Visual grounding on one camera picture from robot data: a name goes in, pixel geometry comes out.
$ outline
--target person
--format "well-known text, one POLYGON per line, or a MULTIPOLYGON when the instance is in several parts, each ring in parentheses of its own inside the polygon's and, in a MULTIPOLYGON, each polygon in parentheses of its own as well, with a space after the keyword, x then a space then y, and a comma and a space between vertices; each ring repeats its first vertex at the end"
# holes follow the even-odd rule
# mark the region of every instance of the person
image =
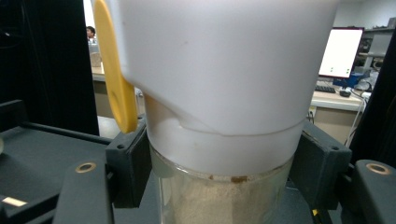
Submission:
POLYGON ((91 26, 87 26, 87 38, 88 40, 90 39, 95 39, 95 28, 91 27, 91 26))

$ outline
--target white wall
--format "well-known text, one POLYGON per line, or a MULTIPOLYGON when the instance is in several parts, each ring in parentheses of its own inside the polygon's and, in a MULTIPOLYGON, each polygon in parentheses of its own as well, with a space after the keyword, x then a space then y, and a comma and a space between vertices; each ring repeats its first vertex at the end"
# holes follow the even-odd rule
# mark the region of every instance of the white wall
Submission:
POLYGON ((365 0, 342 2, 335 15, 334 26, 388 26, 389 18, 396 17, 396 0, 365 0))
POLYGON ((335 14, 333 26, 356 26, 362 2, 340 3, 335 14))
POLYGON ((396 0, 367 0, 361 6, 359 26, 388 26, 389 18, 396 17, 396 0))
POLYGON ((87 26, 95 27, 95 22, 93 21, 91 0, 84 0, 84 14, 85 24, 87 24, 87 26))

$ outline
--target white plastic container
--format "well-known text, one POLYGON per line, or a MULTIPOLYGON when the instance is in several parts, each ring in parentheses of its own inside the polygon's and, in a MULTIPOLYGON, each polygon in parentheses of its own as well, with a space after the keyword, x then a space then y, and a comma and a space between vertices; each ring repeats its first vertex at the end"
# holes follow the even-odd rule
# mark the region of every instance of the white plastic container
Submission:
POLYGON ((190 178, 288 167, 337 4, 106 1, 120 70, 144 93, 148 138, 159 155, 193 171, 190 178))

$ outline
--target computer monitor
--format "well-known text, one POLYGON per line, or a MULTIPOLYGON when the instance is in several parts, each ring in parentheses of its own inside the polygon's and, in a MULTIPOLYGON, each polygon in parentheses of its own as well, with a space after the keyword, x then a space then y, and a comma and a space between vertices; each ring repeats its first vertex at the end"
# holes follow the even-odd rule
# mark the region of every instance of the computer monitor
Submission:
POLYGON ((324 51, 319 77, 349 78, 363 28, 333 27, 324 51))

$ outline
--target laboratory equipment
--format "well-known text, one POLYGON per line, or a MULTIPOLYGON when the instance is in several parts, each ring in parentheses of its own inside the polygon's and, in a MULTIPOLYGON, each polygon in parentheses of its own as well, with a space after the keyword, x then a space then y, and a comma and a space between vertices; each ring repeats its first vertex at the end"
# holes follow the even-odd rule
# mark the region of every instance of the laboratory equipment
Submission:
POLYGON ((136 125, 130 83, 145 97, 163 223, 272 219, 337 3, 93 1, 122 131, 136 125))

